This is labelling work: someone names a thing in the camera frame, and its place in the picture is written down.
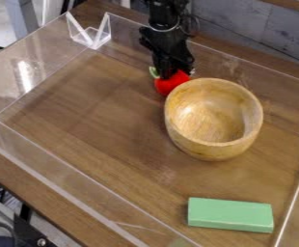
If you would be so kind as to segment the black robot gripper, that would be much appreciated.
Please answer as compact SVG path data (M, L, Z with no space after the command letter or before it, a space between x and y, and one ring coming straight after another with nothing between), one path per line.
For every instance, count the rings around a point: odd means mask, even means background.
M187 46L187 35L176 28L169 32L139 28L139 42L152 52L153 65L163 79L169 79L173 69L191 69L195 57Z

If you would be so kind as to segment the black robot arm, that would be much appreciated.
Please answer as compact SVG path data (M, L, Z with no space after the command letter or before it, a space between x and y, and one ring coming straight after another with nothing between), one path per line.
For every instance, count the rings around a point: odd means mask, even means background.
M148 25L139 28L139 43L152 52L155 69L163 79L179 70L192 74L195 57L188 49L191 35L184 31L189 0L144 0L148 9Z

